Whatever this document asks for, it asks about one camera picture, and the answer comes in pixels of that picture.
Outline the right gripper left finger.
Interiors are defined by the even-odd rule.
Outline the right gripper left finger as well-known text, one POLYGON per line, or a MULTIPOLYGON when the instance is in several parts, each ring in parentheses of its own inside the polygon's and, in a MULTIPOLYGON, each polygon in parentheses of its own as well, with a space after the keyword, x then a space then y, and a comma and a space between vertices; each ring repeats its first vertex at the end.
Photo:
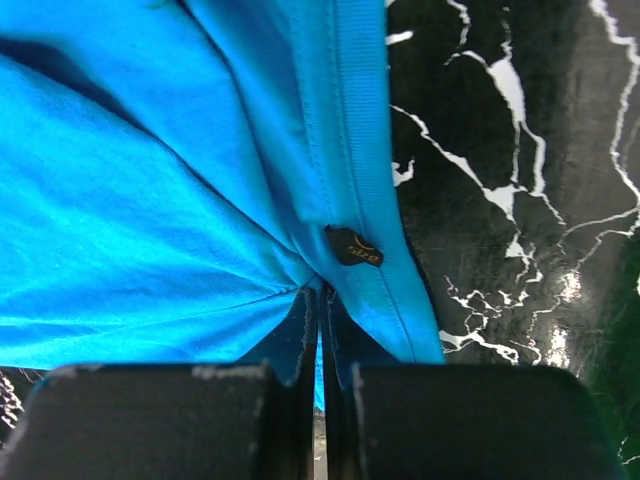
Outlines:
POLYGON ((226 364, 76 364, 30 394, 5 479, 309 479, 317 301, 226 364))

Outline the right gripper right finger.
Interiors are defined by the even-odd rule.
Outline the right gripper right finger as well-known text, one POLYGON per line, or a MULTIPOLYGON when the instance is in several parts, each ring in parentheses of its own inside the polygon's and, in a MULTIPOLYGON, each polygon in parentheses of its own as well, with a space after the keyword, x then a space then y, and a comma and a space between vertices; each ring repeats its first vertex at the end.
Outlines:
POLYGON ((332 479, 622 479, 594 402, 553 367, 394 359, 322 294, 332 479))

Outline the bright blue t shirt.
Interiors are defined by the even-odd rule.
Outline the bright blue t shirt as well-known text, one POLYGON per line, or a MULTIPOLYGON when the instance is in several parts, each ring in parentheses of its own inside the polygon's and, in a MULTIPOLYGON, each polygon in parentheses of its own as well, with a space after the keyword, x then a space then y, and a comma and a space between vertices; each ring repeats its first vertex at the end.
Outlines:
POLYGON ((239 359, 331 285, 444 355, 392 181, 382 1, 5 1, 1 362, 239 359))

